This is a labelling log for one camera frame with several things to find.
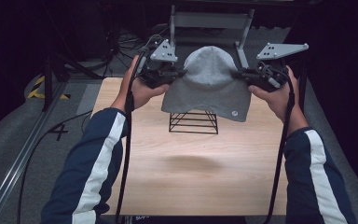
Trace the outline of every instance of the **white stripe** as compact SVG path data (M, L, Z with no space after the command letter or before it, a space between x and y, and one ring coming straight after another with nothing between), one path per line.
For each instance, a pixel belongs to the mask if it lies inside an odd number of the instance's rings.
M327 174L324 170L326 155L321 137L314 130L306 131L310 140L310 174L315 187L319 211L326 224L347 223L338 208Z
M95 211L92 209L101 200L99 191L107 177L108 166L112 159L112 149L120 140L121 132L118 131L123 129L124 122L125 117L120 113L117 113L110 133L105 138L97 161L92 167L91 174L83 189L77 209L72 214L73 224L95 223Z

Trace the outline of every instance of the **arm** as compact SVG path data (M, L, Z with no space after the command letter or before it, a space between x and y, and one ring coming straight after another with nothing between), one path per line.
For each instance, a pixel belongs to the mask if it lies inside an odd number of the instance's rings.
M127 134L125 101L137 56L121 82L111 107L94 114L80 141L69 152L44 206L41 223L99 223L109 210L107 200L117 178L123 155L121 138ZM168 89L149 89L139 78L132 83L134 107L145 105Z
M289 68L296 104L290 117L284 148L288 179L286 223L356 223L345 183L324 148L321 136L304 117L298 105L297 81ZM284 121L289 88L266 92L256 86L249 90L265 100L275 115Z

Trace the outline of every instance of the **person's right hand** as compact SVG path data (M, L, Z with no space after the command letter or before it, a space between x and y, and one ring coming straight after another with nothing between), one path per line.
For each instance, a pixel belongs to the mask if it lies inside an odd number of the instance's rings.
M304 117L303 112L300 109L300 106L298 104L298 83L297 79L295 78L295 75L293 74L292 69L287 66L289 72L288 75L290 77L290 80L293 84L293 89L295 92L295 105L292 110L292 114L290 116L290 122L289 122L289 130L288 134L294 132L297 129L308 127L308 123ZM256 97L265 100L269 106L269 108L275 113L275 115L280 119L282 122L284 122L284 115L286 112L287 102L289 100L289 84L286 83L282 88L273 91L273 92L267 92L264 91L257 86L250 86L249 91L254 94Z

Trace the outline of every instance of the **handheld controller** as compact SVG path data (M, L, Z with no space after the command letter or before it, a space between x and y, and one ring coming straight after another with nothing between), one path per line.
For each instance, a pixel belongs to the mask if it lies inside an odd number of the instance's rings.
M174 63L177 57L168 43L168 39L145 46L147 51L138 69L138 77L145 85L154 89L163 84L172 84L177 77L182 77L186 71L176 69Z
M303 50L308 49L304 45L286 45L268 43L257 55L260 61L256 69L242 68L238 72L232 72L234 78L243 79L247 85L255 85L264 91L272 92L280 89L288 81L288 69L284 58Z

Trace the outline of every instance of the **hand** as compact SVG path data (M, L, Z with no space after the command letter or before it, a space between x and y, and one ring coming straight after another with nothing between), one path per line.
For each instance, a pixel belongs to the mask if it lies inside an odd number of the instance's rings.
M116 100L112 103L111 107L117 108L124 113L127 113L129 111L125 111L125 103L126 103L126 97L127 97L127 90L129 87L132 71L136 65L136 62L138 60L138 55L136 55L131 63L131 66L129 70L125 73L123 80L120 85L120 91L118 93L118 96ZM150 89L147 87L139 78L136 78L132 82L132 95L134 100L134 108L140 108L141 106L145 105L149 100L154 97L163 94L165 91L167 91L169 88L168 84L161 85L155 89Z
M298 83L297 79L295 78L295 75L293 74L292 69L287 66L289 70L289 77L293 84L293 89L295 91L295 105L292 110L292 114L290 116L290 122L289 122L289 130L288 134L294 132L297 129L308 127L308 123L304 117L303 112L301 111L299 104L298 104ZM265 100L269 106L269 108L275 113L275 115L280 119L282 122L284 122L284 115L286 112L287 102L289 100L289 84L286 83L282 88L273 91L273 92L267 92L264 91L257 86L250 86L249 91L254 94L256 97Z

